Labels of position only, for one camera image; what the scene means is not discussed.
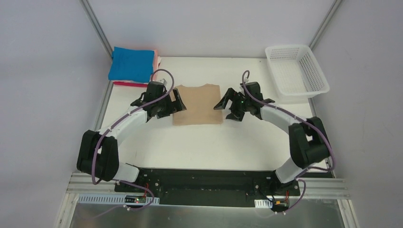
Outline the beige t shirt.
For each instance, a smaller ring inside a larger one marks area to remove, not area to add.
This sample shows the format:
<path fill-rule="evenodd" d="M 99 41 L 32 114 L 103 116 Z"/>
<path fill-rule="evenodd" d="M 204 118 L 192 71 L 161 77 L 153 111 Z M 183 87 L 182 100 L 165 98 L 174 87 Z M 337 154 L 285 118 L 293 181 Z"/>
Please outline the beige t shirt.
<path fill-rule="evenodd" d="M 199 87 L 176 87 L 186 110 L 173 114 L 173 125 L 222 124 L 222 110 L 215 110 L 221 100 L 219 85 L 205 84 Z"/>

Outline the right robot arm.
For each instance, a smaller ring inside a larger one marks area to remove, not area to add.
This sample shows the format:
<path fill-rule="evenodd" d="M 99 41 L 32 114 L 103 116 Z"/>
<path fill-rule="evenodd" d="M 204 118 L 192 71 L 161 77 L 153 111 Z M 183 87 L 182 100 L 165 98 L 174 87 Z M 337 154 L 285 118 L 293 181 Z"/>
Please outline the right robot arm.
<path fill-rule="evenodd" d="M 231 101 L 230 114 L 226 119 L 241 122 L 245 113 L 250 113 L 274 124 L 288 135 L 290 158 L 274 171 L 272 180 L 289 183 L 313 164 L 330 157 L 330 143 L 319 118 L 301 118 L 279 107 L 274 100 L 264 99 L 257 82 L 246 83 L 243 88 L 242 92 L 229 88 L 214 109 L 223 110 Z"/>

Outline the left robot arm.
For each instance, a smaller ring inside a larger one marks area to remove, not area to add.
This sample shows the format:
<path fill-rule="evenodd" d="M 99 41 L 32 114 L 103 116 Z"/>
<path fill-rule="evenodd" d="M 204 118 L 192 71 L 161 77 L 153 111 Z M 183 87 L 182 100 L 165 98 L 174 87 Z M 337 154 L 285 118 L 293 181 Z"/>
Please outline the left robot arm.
<path fill-rule="evenodd" d="M 119 161 L 122 142 L 153 117 L 158 119 L 186 110 L 179 91 L 167 90 L 162 82 L 150 82 L 114 123 L 98 131 L 86 131 L 81 140 L 77 169 L 98 181 L 135 182 L 139 168 Z"/>

